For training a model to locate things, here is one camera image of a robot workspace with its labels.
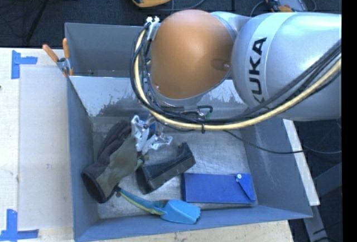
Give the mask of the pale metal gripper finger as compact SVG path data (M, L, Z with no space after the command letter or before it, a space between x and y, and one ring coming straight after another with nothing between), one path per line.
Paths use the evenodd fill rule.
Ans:
M142 154L146 154L150 149L158 150L162 146L170 145L173 138L169 135L153 135L150 139L146 140L141 148Z
M138 152L148 152L148 127L144 120L141 120L139 116L135 115L131 119L131 132L132 136L136 140L136 150Z

